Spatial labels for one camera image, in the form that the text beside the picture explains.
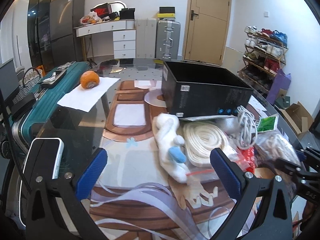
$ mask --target white desk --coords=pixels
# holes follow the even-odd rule
[[[136,57],[135,20],[108,21],[77,27],[76,36],[82,37],[84,60],[87,60],[84,36],[94,33],[113,32],[113,50],[115,58]]]

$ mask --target monitor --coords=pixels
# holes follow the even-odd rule
[[[19,92],[19,80],[13,58],[0,65],[0,88],[4,101],[12,101]]]

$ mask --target blue plush ear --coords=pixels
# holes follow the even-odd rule
[[[187,160],[186,156],[178,146],[172,146],[169,148],[169,156],[177,163],[185,163]]]

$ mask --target glass table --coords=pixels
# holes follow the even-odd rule
[[[108,163],[92,191],[89,213],[111,239],[207,239],[234,206],[220,180],[179,184],[160,166],[152,119],[166,108],[146,103],[144,96],[161,86],[162,68],[151,59],[101,63],[94,69],[100,76],[120,80],[88,113],[58,106],[38,133],[65,144],[59,177],[76,174],[95,149],[106,149]],[[276,113],[258,92],[254,96],[268,115]],[[282,117],[278,128],[301,148]]]

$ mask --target phone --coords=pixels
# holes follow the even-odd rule
[[[25,175],[31,189],[37,183],[36,178],[41,176],[45,179],[57,179],[64,143],[60,138],[35,138],[30,146],[28,155],[23,167]],[[27,215],[27,200],[29,194],[25,186],[20,183],[19,193],[19,217],[25,226]]]

